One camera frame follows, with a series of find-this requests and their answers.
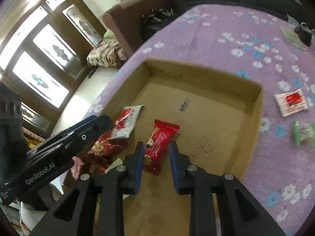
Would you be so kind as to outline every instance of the floral tablecloth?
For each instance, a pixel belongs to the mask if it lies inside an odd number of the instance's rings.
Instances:
[[[257,148],[243,184],[294,235],[315,203],[315,148],[296,146],[292,121],[315,121],[314,46],[301,51],[286,42],[281,19],[244,7],[199,5],[156,33],[125,63],[91,106],[98,115],[120,85],[146,57],[190,62],[259,82],[264,106]],[[275,93],[302,88],[309,109],[282,118]]]

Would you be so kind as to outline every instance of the white floor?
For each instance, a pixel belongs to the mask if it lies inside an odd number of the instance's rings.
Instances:
[[[117,69],[115,67],[100,67],[90,79],[86,77],[62,112],[52,135],[81,121],[93,101],[103,91],[116,73]]]

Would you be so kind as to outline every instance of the silver bolt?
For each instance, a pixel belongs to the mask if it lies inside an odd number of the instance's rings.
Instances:
[[[196,171],[197,170],[197,166],[196,165],[193,165],[193,164],[190,164],[187,168],[189,171]]]
[[[119,172],[123,172],[123,171],[126,170],[126,166],[124,166],[124,165],[119,165],[119,166],[116,167],[116,170],[119,171]]]
[[[234,175],[232,173],[225,173],[224,178],[227,180],[232,180],[234,178]]]
[[[80,176],[80,179],[81,179],[82,181],[88,180],[89,178],[90,178],[90,175],[89,175],[89,174],[82,174],[82,175]]]

